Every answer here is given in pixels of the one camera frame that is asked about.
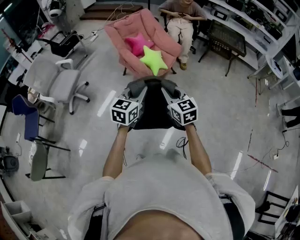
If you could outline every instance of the sleeve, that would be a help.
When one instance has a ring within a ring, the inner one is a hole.
[[[68,217],[68,233],[72,240],[83,240],[90,225],[94,207],[104,204],[104,193],[114,179],[106,176],[85,185]]]
[[[163,2],[158,9],[164,9],[172,12],[173,0],[167,0]]]
[[[205,11],[196,2],[194,2],[194,15],[193,17],[206,17]]]
[[[231,197],[232,201],[239,209],[244,221],[245,233],[247,233],[255,218],[255,202],[253,198],[237,183],[231,180],[227,174],[208,173],[205,177],[219,195],[225,194]]]

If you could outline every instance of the pillow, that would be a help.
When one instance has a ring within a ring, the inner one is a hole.
[[[149,48],[153,47],[154,43],[151,40],[145,40],[142,33],[139,33],[136,37],[127,37],[125,42],[129,44],[132,49],[132,54],[134,56],[140,56],[144,54],[143,47],[147,46]]]
[[[158,75],[159,69],[168,69],[168,66],[161,57],[161,51],[154,51],[149,47],[144,46],[144,52],[145,56],[143,56],[140,60],[152,70],[154,76]]]

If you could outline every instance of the pink star pillow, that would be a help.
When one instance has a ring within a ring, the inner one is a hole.
[[[145,40],[142,33],[139,33],[136,37],[127,37],[125,42],[129,44],[134,56],[140,56],[144,54],[144,46],[149,48],[153,47],[154,43],[151,40]]]

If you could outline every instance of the brown stairs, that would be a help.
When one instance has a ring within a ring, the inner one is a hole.
[[[106,20],[110,17],[110,19],[113,21],[143,9],[141,5],[132,6],[131,4],[124,4],[114,12],[118,6],[120,6],[120,4],[92,5],[91,7],[85,9],[85,14],[80,17],[80,20]]]

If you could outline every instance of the beige pants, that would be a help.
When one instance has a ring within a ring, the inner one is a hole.
[[[173,18],[168,23],[168,33],[170,36],[178,42],[178,36],[180,38],[180,44],[182,45],[182,52],[179,56],[179,60],[182,63],[188,61],[188,52],[192,45],[193,36],[193,24],[183,18]]]

